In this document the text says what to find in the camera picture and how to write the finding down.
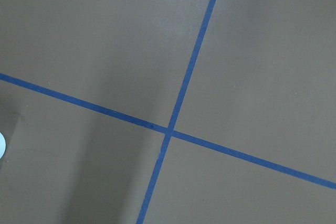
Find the light blue plastic cup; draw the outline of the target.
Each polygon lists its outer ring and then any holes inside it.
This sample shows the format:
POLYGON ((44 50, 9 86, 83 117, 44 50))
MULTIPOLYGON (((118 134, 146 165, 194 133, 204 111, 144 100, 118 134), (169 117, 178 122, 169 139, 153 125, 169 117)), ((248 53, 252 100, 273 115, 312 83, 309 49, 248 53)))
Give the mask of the light blue plastic cup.
POLYGON ((6 151, 6 140, 2 133, 0 133, 0 158, 3 157, 6 151))

